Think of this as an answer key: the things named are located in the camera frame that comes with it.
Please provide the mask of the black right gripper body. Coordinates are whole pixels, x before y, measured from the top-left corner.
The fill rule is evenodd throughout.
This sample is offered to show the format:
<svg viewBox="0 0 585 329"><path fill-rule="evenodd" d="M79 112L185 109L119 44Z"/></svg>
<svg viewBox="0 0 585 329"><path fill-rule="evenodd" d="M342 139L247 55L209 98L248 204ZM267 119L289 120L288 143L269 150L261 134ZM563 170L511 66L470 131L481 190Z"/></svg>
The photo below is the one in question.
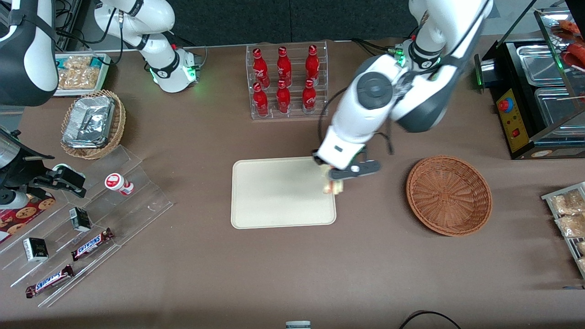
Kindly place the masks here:
<svg viewBox="0 0 585 329"><path fill-rule="evenodd" d="M16 156L8 162L7 189L16 190L21 186L35 185L36 183L41 184L41 186L52 185L52 178L48 175L51 170L44 166L44 159L53 159L53 156Z"/></svg>

